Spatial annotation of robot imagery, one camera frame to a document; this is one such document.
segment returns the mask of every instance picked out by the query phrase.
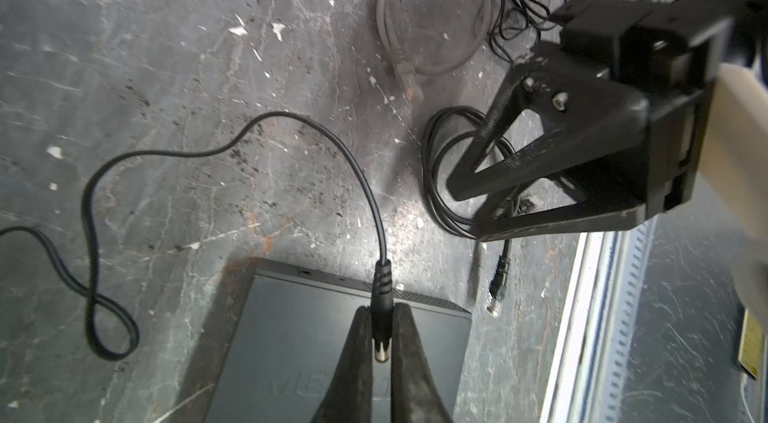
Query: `yellow object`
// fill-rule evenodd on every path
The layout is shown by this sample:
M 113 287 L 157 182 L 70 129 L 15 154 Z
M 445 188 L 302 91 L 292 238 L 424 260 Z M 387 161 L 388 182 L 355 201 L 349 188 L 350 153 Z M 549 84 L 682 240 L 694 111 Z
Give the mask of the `yellow object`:
M 763 368 L 763 329 L 752 318 L 749 309 L 744 310 L 744 323 L 741 326 L 739 363 L 753 378 L 757 378 Z

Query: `black wire bundle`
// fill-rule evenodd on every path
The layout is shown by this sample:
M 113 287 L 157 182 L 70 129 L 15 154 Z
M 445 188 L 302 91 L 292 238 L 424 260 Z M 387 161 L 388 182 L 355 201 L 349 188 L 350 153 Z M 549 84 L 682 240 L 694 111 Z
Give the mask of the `black wire bundle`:
M 550 14 L 547 5 L 539 0 L 499 0 L 498 13 L 488 32 L 488 47 L 494 55 L 512 64 L 512 55 L 507 52 L 502 42 L 513 40 L 524 31 L 533 29 L 538 43 L 543 31 L 552 30 L 557 26 L 549 21 Z
M 330 130 L 327 130 L 324 126 L 320 125 L 317 122 L 314 122 L 310 120 L 309 118 L 305 118 L 304 116 L 294 114 L 292 112 L 286 112 L 286 111 L 273 111 L 273 112 L 265 112 L 262 115 L 259 115 L 255 117 L 253 120 L 249 121 L 243 130 L 240 130 L 239 133 L 235 136 L 235 138 L 231 141 L 229 141 L 227 144 L 220 146 L 218 148 L 214 149 L 208 149 L 206 151 L 200 151 L 200 152 L 183 152 L 183 151 L 169 151 L 164 149 L 142 149 L 139 151 L 131 151 L 126 152 L 124 154 L 121 154 L 119 156 L 116 156 L 115 158 L 110 159 L 105 164 L 103 164 L 99 169 L 96 170 L 93 176 L 88 180 L 88 183 L 86 183 L 85 188 L 83 188 L 83 196 L 81 199 L 81 205 L 80 205 L 80 211 L 81 211 L 81 217 L 82 217 L 82 223 L 83 223 L 83 231 L 85 233 L 85 240 L 88 246 L 88 256 L 90 258 L 90 275 L 88 280 L 88 286 L 83 285 L 80 283 L 77 279 L 74 278 L 74 276 L 69 272 L 67 269 L 67 266 L 64 264 L 64 261 L 62 260 L 61 255 L 58 254 L 58 251 L 56 250 L 56 246 L 53 244 L 53 242 L 48 238 L 48 236 L 45 236 L 43 232 L 41 232 L 39 229 L 32 228 L 29 226 L 10 226 L 7 228 L 4 228 L 0 230 L 0 236 L 6 235 L 8 233 L 14 233 L 14 232 L 24 232 L 28 233 L 32 236 L 34 236 L 38 242 L 42 245 L 43 249 L 45 250 L 46 254 L 48 255 L 48 258 L 51 260 L 51 263 L 53 264 L 54 270 L 58 277 L 64 282 L 65 285 L 67 285 L 68 288 L 70 288 L 75 293 L 78 293 L 79 295 L 83 296 L 88 300 L 86 304 L 85 309 L 85 335 L 86 339 L 88 340 L 88 344 L 91 346 L 91 350 L 105 360 L 110 361 L 116 361 L 121 360 L 127 356 L 129 356 L 138 346 L 139 344 L 139 327 L 136 324 L 136 321 L 133 319 L 133 317 L 130 315 L 128 310 L 126 310 L 123 306 L 121 306 L 119 303 L 116 303 L 114 300 L 107 298 L 106 296 L 103 296 L 101 293 L 98 292 L 98 274 L 99 274 L 99 266 L 101 264 L 101 257 L 99 255 L 99 248 L 98 248 L 98 238 L 96 236 L 96 228 L 94 226 L 94 217 L 93 217 L 93 197 L 94 192 L 96 189 L 96 186 L 98 185 L 99 180 L 115 165 L 120 163 L 121 161 L 124 161 L 125 159 L 133 158 L 136 156 L 172 156 L 175 158 L 204 158 L 206 156 L 214 156 L 221 154 L 222 152 L 225 152 L 228 149 L 231 149 L 233 146 L 235 146 L 240 140 L 243 139 L 243 137 L 259 122 L 266 120 L 267 118 L 272 118 L 274 116 L 282 116 L 284 118 L 290 118 L 292 120 L 300 121 L 307 126 L 312 127 L 314 130 L 320 132 L 323 136 L 328 138 L 334 146 L 336 146 L 337 149 L 341 152 L 341 154 L 344 156 L 346 161 L 350 164 L 350 167 L 352 168 L 352 171 L 355 173 L 355 176 L 357 177 L 358 181 L 360 182 L 360 187 L 362 188 L 362 192 L 365 193 L 366 199 L 368 200 L 368 204 L 371 208 L 371 214 L 373 216 L 373 222 L 376 225 L 376 234 L 379 236 L 379 262 L 376 264 L 376 274 L 383 273 L 385 276 L 391 274 L 391 270 L 389 270 L 389 262 L 386 258 L 386 234 L 384 233 L 384 224 L 382 222 L 381 214 L 379 213 L 379 207 L 376 205 L 376 199 L 373 197 L 373 192 L 371 191 L 371 188 L 366 181 L 366 177 L 363 175 L 362 170 L 360 169 L 360 166 L 357 164 L 357 161 L 355 161 L 354 156 L 350 153 L 350 150 L 344 146 L 344 143 L 338 138 L 338 136 L 334 135 Z M 376 280 L 377 277 L 374 277 L 374 287 L 376 287 Z M 387 306 L 387 299 L 389 299 L 389 303 L 391 303 L 391 282 L 389 282 L 390 291 L 389 292 L 379 292 L 371 294 L 371 307 L 373 308 L 376 304 L 379 304 L 379 306 Z M 118 320 L 120 320 L 120 323 L 125 327 L 125 329 L 128 331 L 128 349 L 126 351 L 121 352 L 115 352 L 108 349 L 104 344 L 101 342 L 101 339 L 98 336 L 98 333 L 96 331 L 96 323 L 95 323 L 95 316 L 96 316 L 96 306 L 99 305 L 104 309 L 107 309 L 110 313 L 115 315 Z
M 454 106 L 438 111 L 427 122 L 422 136 L 422 192 L 424 194 L 425 204 L 432 218 L 439 226 L 448 233 L 463 238 L 475 239 L 466 226 L 472 225 L 472 220 L 457 214 L 446 205 L 445 200 L 440 196 L 437 188 L 438 173 L 442 160 L 454 146 L 461 141 L 471 139 L 475 136 L 475 131 L 467 131 L 454 136 L 442 146 L 437 148 L 437 136 L 441 128 L 453 116 L 459 116 L 479 128 L 485 119 L 485 114 L 475 110 L 470 106 Z M 502 157 L 508 158 L 514 153 L 512 144 L 505 138 L 500 138 L 495 143 L 496 149 L 502 154 Z M 516 216 L 520 212 L 520 198 L 512 200 L 511 207 L 504 214 L 506 217 Z M 491 282 L 488 293 L 494 300 L 504 299 L 504 290 L 506 288 L 506 274 L 509 270 L 509 249 L 510 240 L 504 240 L 502 254 L 498 258 L 496 266 L 496 275 Z

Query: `bolt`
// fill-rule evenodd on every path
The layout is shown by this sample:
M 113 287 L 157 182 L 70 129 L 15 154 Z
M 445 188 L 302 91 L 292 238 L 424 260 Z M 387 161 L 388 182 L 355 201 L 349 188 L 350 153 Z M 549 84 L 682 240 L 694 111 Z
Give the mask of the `bolt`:
M 536 82 L 535 82 L 535 81 L 533 81 L 533 78 L 531 78 L 530 76 L 526 76 L 526 77 L 523 79 L 523 83 L 522 83 L 522 85 L 523 85 L 523 90 L 525 90 L 525 92 L 526 92 L 526 93 L 528 93 L 528 94 L 531 94 L 531 93 L 533 92 L 533 85 L 534 85 L 535 83 L 536 83 Z
M 568 93 L 561 91 L 552 97 L 552 104 L 557 111 L 565 111 L 565 103 L 568 102 Z

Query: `gray marbled surface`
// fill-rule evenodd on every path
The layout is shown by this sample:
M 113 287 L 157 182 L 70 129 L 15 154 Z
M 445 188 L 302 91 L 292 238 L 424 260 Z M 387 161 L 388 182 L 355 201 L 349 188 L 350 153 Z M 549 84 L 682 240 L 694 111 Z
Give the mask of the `gray marbled surface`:
M 439 60 L 470 40 L 479 0 L 392 2 L 406 47 Z M 372 6 L 0 0 L 0 226 L 40 226 L 82 279 L 78 199 L 101 162 L 131 149 L 216 146 L 268 109 L 308 114 L 347 144 L 368 176 L 396 283 L 475 315 L 457 421 L 533 421 L 576 238 L 515 241 L 502 315 L 482 311 L 501 244 L 475 247 L 429 220 L 418 138 L 439 108 L 487 108 L 504 64 L 484 47 L 453 74 L 422 78 L 426 101 L 411 106 L 383 60 Z M 239 19 L 246 33 L 238 36 L 229 28 Z M 525 44 L 510 47 L 522 53 Z M 513 130 L 519 145 L 536 125 Z M 557 199 L 544 186 L 533 197 Z M 3 238 L 0 420 L 152 422 L 173 411 L 166 421 L 202 421 L 253 273 L 247 256 L 359 279 L 371 278 L 377 257 L 351 171 L 327 141 L 282 120 L 265 122 L 223 156 L 121 164 L 101 183 L 95 215 L 101 292 L 135 316 L 140 347 L 117 364 L 94 357 L 83 300 L 29 237 Z M 98 316 L 98 328 L 112 348 L 124 344 L 109 315 Z

